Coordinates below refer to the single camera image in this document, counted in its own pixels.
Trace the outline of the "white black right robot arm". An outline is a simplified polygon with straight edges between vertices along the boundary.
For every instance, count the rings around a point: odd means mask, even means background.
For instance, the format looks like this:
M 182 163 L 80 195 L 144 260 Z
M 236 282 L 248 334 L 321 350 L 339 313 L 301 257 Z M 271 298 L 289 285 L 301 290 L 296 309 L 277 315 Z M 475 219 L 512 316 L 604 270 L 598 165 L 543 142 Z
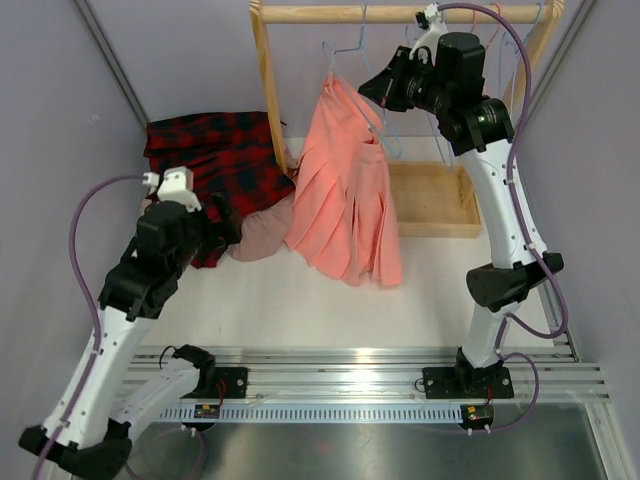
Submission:
M 505 104 L 484 92 L 484 61 L 476 35 L 428 31 L 413 47 L 399 47 L 388 66 L 358 89 L 387 110 L 417 108 L 436 117 L 472 181 L 489 236 L 490 263 L 466 275 L 475 306 L 456 362 L 423 371 L 431 399 L 513 397 L 499 354 L 508 322 L 531 290 L 564 267 L 537 232 L 526 200 L 512 198 L 523 192 L 508 158 L 514 128 Z

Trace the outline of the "salmon pink skirt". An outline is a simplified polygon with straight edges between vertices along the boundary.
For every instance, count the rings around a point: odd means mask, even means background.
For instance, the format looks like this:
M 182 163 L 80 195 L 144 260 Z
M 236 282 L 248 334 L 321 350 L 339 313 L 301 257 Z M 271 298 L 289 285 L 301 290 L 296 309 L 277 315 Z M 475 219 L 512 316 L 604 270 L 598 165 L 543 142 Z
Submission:
M 382 125 L 341 77 L 326 77 L 303 144 L 285 243 L 322 274 L 358 286 L 403 281 Z

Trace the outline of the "blue hanger with plaid skirt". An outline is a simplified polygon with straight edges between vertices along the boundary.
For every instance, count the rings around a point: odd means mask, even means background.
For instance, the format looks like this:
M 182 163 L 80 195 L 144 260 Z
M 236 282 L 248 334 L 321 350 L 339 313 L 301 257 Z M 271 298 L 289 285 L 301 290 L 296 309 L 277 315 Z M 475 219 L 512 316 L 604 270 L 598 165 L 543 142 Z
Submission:
M 412 24 L 404 27 L 404 38 L 408 46 L 412 46 L 414 42 L 417 40 L 415 33 L 416 33 L 416 29 Z M 430 127 L 431 134 L 435 142 L 436 148 L 439 152 L 441 162 L 445 167 L 445 170 L 448 173 L 451 173 L 453 171 L 453 156 L 452 156 L 451 147 L 438 133 L 435 125 L 435 117 L 430 113 L 426 113 L 425 118 Z

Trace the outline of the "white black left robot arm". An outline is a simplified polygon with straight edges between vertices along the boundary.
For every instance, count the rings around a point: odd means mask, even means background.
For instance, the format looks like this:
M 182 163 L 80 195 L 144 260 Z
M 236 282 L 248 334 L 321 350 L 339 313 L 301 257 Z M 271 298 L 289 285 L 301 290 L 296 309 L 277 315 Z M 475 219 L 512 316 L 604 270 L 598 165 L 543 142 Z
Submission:
M 241 221 L 219 195 L 218 219 L 175 200 L 161 200 L 138 218 L 119 262 L 94 303 L 94 327 L 72 380 L 46 420 L 22 432 L 19 446 L 81 479 L 113 479 L 134 442 L 184 396 L 225 390 L 216 358 L 185 344 L 166 366 L 117 407 L 115 398 L 131 360 L 192 260 L 241 239 Z

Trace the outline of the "dusty pink ruffled garment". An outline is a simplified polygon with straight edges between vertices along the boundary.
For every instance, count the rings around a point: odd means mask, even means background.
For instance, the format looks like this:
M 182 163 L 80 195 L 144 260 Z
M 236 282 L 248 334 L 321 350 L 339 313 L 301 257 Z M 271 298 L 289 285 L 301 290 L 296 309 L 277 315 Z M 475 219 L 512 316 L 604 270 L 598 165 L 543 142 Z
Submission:
M 269 147 L 147 149 L 150 170 L 163 173 L 185 166 L 194 174 L 194 191 L 212 221 L 218 193 L 243 218 L 242 239 L 229 248 L 236 261 L 257 261 L 275 254 L 292 222 L 293 181 L 277 165 Z

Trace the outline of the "red black plaid skirt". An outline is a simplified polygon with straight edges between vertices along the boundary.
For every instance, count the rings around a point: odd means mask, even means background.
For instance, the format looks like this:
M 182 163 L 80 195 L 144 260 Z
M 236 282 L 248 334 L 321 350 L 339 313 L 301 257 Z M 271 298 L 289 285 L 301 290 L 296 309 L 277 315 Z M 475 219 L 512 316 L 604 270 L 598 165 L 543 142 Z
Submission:
M 253 262 L 280 249 L 291 226 L 295 186 L 276 162 L 266 113 L 191 114 L 151 122 L 146 135 L 144 156 L 151 171 L 189 168 L 210 220 L 220 220 L 216 196 L 240 219 L 241 241 L 211 247 L 193 260 L 193 267 L 214 268 L 225 253 Z

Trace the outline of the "blue hanger with pink skirt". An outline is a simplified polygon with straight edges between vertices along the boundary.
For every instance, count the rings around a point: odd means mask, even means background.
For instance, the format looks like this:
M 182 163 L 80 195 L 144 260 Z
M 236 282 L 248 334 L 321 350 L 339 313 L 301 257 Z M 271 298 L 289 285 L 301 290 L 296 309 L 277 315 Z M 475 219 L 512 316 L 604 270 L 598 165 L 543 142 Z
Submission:
M 340 73 L 336 71 L 336 57 L 338 55 L 357 52 L 364 62 L 367 72 L 369 74 L 373 74 L 373 69 L 366 52 L 365 33 L 367 25 L 367 13 L 368 4 L 364 3 L 361 6 L 358 43 L 354 47 L 334 48 L 327 41 L 323 41 L 321 43 L 322 52 L 328 66 L 328 74 L 333 78 L 337 78 L 339 84 L 343 88 L 346 88 L 346 80 Z M 367 102 L 367 104 L 369 105 L 369 109 L 372 112 L 371 115 L 368 115 L 364 111 L 364 108 L 356 102 L 355 95 L 350 93 L 347 94 L 350 101 L 356 106 L 357 110 L 367 121 L 370 132 L 377 137 L 382 146 L 393 158 L 400 159 L 403 154 L 403 146 L 396 129 L 388 120 L 386 110 L 380 106 L 375 105 L 371 100 L 366 100 L 365 97 L 358 92 L 358 89 L 356 87 L 354 87 L 353 90 L 361 98 L 362 102 Z

